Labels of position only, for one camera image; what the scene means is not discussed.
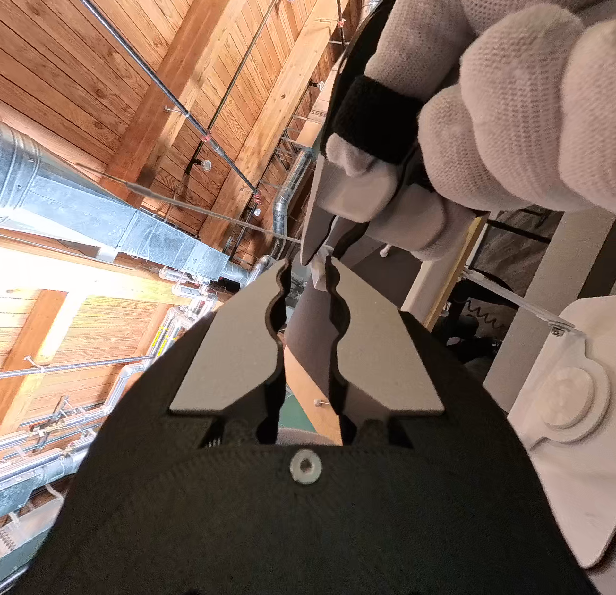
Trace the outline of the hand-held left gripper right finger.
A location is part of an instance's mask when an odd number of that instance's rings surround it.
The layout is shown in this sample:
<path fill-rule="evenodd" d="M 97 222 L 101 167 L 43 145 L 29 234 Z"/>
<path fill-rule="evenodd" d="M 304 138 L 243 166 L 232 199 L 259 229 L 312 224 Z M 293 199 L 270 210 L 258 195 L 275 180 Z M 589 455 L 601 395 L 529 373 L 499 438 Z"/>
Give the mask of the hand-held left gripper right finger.
<path fill-rule="evenodd" d="M 336 258 L 327 259 L 330 319 L 337 336 L 329 401 L 343 445 L 369 422 L 440 416 L 445 407 L 398 308 Z"/>

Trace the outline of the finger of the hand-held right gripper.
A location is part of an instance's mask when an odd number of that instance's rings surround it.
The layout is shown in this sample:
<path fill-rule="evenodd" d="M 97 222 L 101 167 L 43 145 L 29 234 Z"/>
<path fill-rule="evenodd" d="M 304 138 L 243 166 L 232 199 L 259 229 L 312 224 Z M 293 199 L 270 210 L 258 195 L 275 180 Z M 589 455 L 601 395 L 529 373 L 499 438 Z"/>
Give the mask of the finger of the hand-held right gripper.
<path fill-rule="evenodd" d="M 326 241 L 336 217 L 356 224 L 371 221 L 394 197 L 397 167 L 377 160 L 370 169 L 349 176 L 319 154 L 309 196 L 300 249 L 300 262 L 307 266 Z"/>
<path fill-rule="evenodd" d="M 411 253 L 420 261 L 448 257 L 461 245 L 477 212 L 429 192 L 422 186 L 338 186 L 331 213 L 354 227 L 368 224 L 365 235 Z"/>

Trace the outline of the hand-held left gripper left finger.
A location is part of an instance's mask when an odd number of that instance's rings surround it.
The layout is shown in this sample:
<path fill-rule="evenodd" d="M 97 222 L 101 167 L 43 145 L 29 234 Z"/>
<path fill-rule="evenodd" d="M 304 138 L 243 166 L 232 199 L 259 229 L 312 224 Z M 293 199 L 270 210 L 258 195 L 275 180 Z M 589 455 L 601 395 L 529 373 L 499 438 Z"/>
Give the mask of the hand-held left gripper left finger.
<path fill-rule="evenodd" d="M 169 410 L 243 422 L 260 444 L 277 439 L 286 396 L 283 346 L 289 260 L 273 265 L 214 314 Z"/>

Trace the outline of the person's right hand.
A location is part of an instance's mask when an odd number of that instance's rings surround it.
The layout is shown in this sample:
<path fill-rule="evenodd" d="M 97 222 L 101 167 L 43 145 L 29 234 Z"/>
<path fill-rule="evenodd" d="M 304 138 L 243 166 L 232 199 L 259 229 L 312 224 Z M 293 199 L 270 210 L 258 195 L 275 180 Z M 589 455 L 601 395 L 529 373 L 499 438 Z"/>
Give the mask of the person's right hand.
<path fill-rule="evenodd" d="M 432 187 L 477 211 L 615 212 L 615 0 L 434 0 L 414 133 Z"/>

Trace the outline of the wide wooden ceiling beam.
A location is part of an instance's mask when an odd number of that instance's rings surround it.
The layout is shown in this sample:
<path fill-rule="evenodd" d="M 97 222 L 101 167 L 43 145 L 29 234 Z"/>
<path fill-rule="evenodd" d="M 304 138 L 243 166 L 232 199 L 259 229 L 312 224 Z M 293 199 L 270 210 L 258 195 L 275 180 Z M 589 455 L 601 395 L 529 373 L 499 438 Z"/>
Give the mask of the wide wooden ceiling beam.
<path fill-rule="evenodd" d="M 339 0 L 344 13 L 349 0 Z M 302 100 L 309 81 L 325 58 L 333 57 L 329 41 L 337 35 L 338 0 L 316 0 L 307 15 L 299 36 L 273 84 L 266 102 L 252 126 L 236 158 L 236 164 L 250 184 L 257 188 L 283 130 Z M 253 191 L 232 171 L 227 176 L 212 211 L 233 219 L 239 218 L 249 202 Z M 207 216 L 198 233 L 206 245 L 222 250 L 227 241 L 229 222 Z"/>

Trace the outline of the insulated silver pipes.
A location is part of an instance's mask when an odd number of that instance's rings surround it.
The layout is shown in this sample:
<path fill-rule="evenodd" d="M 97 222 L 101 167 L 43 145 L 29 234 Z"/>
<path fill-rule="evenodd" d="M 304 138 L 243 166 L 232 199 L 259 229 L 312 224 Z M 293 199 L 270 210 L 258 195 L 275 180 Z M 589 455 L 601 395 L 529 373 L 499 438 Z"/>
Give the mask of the insulated silver pipes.
<path fill-rule="evenodd" d="M 96 437 L 97 428 L 111 414 L 132 382 L 161 357 L 198 319 L 216 309 L 218 294 L 207 286 L 198 290 L 179 285 L 180 291 L 199 292 L 189 305 L 170 307 L 165 316 L 156 314 L 160 325 L 147 349 L 136 356 L 53 365 L 52 374 L 93 372 L 95 368 L 122 368 L 104 399 L 83 406 L 73 405 L 63 394 L 52 414 L 28 420 L 29 428 L 1 437 L 1 516 L 17 513 L 29 503 L 33 492 L 76 472 L 82 457 Z"/>

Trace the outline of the dark sprinkler pipe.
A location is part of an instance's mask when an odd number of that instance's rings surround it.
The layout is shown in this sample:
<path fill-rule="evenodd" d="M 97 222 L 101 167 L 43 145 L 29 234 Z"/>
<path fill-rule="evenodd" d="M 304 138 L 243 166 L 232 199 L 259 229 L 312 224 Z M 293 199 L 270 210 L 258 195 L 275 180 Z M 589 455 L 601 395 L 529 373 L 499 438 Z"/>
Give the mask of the dark sprinkler pipe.
<path fill-rule="evenodd" d="M 90 0 L 80 1 L 151 81 L 100 185 L 129 204 L 140 206 L 143 195 L 129 191 L 123 182 L 150 189 L 185 122 L 238 172 L 233 160 L 214 140 L 212 126 L 204 127 L 190 109 L 246 0 L 193 0 L 157 71 Z"/>

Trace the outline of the black and white book stand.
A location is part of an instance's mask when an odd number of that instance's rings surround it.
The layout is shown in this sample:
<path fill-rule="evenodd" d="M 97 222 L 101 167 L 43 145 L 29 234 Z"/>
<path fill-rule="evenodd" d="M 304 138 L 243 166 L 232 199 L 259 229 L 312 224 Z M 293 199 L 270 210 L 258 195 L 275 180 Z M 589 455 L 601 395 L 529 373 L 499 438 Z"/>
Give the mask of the black and white book stand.
<path fill-rule="evenodd" d="M 598 270 L 597 256 L 582 286 L 578 262 L 589 261 L 572 214 L 560 222 L 526 294 L 531 305 L 560 315 L 574 329 L 548 336 L 547 322 L 522 309 L 483 385 L 509 415 L 530 453 L 552 510 L 584 568 L 599 567 L 615 538 L 615 280 L 612 293 L 597 295 L 588 283 Z M 328 401 L 329 359 L 335 328 L 329 320 L 323 245 L 309 262 L 312 278 L 286 330 L 285 362 L 293 396 L 317 433 L 340 442 L 339 424 Z M 609 404 L 599 417 L 601 385 L 610 384 Z"/>

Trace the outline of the round silver air duct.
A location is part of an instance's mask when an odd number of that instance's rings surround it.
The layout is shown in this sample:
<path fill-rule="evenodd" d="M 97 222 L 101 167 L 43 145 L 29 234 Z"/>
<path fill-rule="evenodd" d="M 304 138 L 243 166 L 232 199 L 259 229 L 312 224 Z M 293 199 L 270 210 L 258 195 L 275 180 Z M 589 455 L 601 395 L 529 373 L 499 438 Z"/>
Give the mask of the round silver air duct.
<path fill-rule="evenodd" d="M 282 253 L 285 242 L 288 240 L 288 211 L 292 198 L 304 178 L 305 173 L 311 166 L 313 153 L 311 149 L 303 148 L 298 152 L 291 164 L 277 195 L 272 203 L 272 248 L 270 256 L 278 260 Z"/>

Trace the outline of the rectangular metal air duct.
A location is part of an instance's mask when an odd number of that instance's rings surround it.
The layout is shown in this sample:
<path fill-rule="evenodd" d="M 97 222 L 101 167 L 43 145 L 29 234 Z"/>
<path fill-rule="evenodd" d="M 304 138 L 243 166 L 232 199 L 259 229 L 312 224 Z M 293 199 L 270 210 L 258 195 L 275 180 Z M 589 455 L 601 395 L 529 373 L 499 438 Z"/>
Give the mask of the rectangular metal air duct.
<path fill-rule="evenodd" d="M 296 142 L 304 148 L 312 149 L 313 153 L 319 152 L 324 124 L 327 118 L 327 110 L 322 106 L 313 107 L 304 125 L 297 135 Z"/>

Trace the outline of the large foil-wrapped duct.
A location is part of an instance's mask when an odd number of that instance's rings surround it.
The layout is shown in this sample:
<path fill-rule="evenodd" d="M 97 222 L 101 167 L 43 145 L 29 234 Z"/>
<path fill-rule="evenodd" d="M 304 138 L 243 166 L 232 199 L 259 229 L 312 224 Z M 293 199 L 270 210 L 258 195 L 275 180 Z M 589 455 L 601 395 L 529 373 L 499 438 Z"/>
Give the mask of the large foil-wrapped duct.
<path fill-rule="evenodd" d="M 1 228 L 88 245 L 105 261 L 124 253 L 197 280 L 248 282 L 228 255 L 130 206 L 4 122 Z"/>

